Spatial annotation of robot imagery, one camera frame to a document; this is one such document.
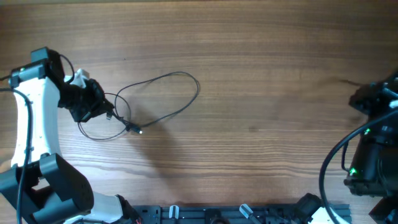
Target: wood grain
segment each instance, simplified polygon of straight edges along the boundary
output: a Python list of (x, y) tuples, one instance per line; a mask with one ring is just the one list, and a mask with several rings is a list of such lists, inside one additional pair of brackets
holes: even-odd
[[(90, 141), (60, 110), (64, 158), (94, 190), (133, 205), (295, 202), (318, 194), (328, 151), (366, 120), (347, 105), (356, 87), (339, 79), (368, 83), (398, 66), (397, 6), (340, 0), (4, 6), (0, 75), (45, 45), (109, 92), (190, 72), (201, 84), (197, 100), (140, 136)], [(145, 123), (180, 108), (194, 91), (189, 78), (175, 76), (123, 97), (132, 120)], [(15, 147), (16, 105), (11, 95), (0, 100), (0, 162), (6, 162)], [(85, 128), (105, 137), (122, 127), (100, 117)], [(367, 213), (379, 198), (352, 196), (338, 159), (328, 171), (329, 199), (350, 203), (354, 223), (373, 223)], [(15, 223), (14, 209), (0, 200), (0, 223)]]

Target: green light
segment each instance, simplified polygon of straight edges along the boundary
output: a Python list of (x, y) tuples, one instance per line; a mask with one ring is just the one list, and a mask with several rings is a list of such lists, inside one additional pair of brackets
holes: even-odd
[(353, 175), (353, 174), (356, 174), (356, 173), (357, 173), (357, 171), (356, 171), (356, 169), (354, 167), (349, 170), (349, 175)]

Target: wooden table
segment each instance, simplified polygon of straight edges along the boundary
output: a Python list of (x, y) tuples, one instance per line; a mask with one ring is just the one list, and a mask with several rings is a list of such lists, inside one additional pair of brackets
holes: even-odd
[[(397, 6), (340, 0), (6, 6), (0, 7), (0, 72), (29, 63), (30, 51), (43, 46), (113, 93), (190, 72), (201, 85), (197, 100), (140, 136), (91, 141), (60, 110), (64, 158), (95, 191), (133, 205), (296, 202), (318, 194), (325, 156), (366, 120), (347, 104), (356, 87), (339, 79), (369, 83), (398, 66)], [(145, 123), (179, 109), (194, 91), (192, 80), (176, 76), (122, 96), (132, 120)], [(0, 100), (0, 162), (8, 166), (16, 104), (12, 95)], [(104, 116), (84, 127), (97, 137), (122, 128)], [(354, 223), (373, 223), (367, 213), (379, 198), (352, 196), (344, 177), (338, 154), (328, 170), (329, 199), (351, 204)], [(0, 222), (15, 223), (14, 209), (0, 200)]]

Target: wooden surface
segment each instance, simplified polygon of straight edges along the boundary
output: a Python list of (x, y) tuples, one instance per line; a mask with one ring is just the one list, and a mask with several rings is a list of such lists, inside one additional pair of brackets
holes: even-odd
[[(347, 105), (356, 87), (338, 80), (368, 83), (398, 66), (397, 6), (303, 0), (0, 7), (0, 75), (43, 46), (113, 93), (164, 73), (190, 72), (201, 84), (197, 100), (140, 136), (94, 142), (60, 110), (64, 158), (95, 191), (133, 205), (296, 202), (318, 194), (325, 156), (366, 120)], [(122, 96), (132, 120), (145, 123), (180, 108), (194, 91), (189, 78), (176, 76)], [(11, 95), (0, 100), (0, 162), (6, 163), (16, 142), (16, 105)], [(121, 125), (102, 116), (85, 128), (105, 137)], [(355, 148), (356, 140), (347, 164)], [(354, 223), (372, 223), (367, 213), (379, 198), (352, 196), (339, 159), (328, 170), (329, 199), (351, 204)], [(0, 222), (15, 220), (1, 197)]]

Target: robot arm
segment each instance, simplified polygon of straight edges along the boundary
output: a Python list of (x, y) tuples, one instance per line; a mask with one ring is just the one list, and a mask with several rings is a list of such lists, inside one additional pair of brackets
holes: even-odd
[[(32, 63), (11, 72), (9, 84), (25, 94), (32, 104), (32, 151), (26, 169), (21, 215), (28, 223), (74, 223), (81, 219), (106, 223), (135, 221), (139, 215), (121, 196), (93, 192), (86, 177), (61, 156), (58, 141), (58, 107), (70, 110), (76, 122), (107, 113), (113, 105), (100, 85), (78, 70), (71, 84), (64, 81), (60, 55), (48, 48), (35, 50)], [(24, 165), (27, 110), (24, 99), (15, 94), (18, 107), (17, 144), (12, 169), (0, 174), (0, 191), (16, 208), (17, 187)], [(32, 187), (46, 179), (49, 186)]]

